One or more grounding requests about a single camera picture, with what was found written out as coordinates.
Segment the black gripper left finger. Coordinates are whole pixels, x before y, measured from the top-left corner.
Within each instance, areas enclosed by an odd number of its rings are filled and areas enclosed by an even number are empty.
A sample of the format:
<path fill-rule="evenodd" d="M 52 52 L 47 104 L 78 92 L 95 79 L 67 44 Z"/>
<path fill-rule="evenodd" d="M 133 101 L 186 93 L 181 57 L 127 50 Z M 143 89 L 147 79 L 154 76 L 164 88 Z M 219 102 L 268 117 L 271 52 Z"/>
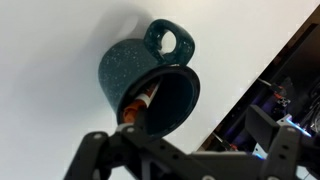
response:
<path fill-rule="evenodd" d="M 125 167 L 137 180 L 201 180 L 207 170 L 199 161 L 163 139 L 145 132 L 147 110 L 140 108 L 133 124 L 84 136 L 63 180 L 108 180 L 112 170 Z"/>

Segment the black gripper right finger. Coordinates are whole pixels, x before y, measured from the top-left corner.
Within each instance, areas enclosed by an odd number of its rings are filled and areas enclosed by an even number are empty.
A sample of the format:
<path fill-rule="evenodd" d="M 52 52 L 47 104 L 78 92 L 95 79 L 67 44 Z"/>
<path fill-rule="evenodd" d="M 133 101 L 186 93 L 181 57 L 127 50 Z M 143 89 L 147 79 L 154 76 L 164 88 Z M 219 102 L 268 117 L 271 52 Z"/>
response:
<path fill-rule="evenodd" d="M 319 135 L 309 137 L 294 126 L 280 126 L 257 105 L 248 107 L 245 129 L 267 153 L 259 180 L 297 180 L 298 166 L 320 174 Z"/>

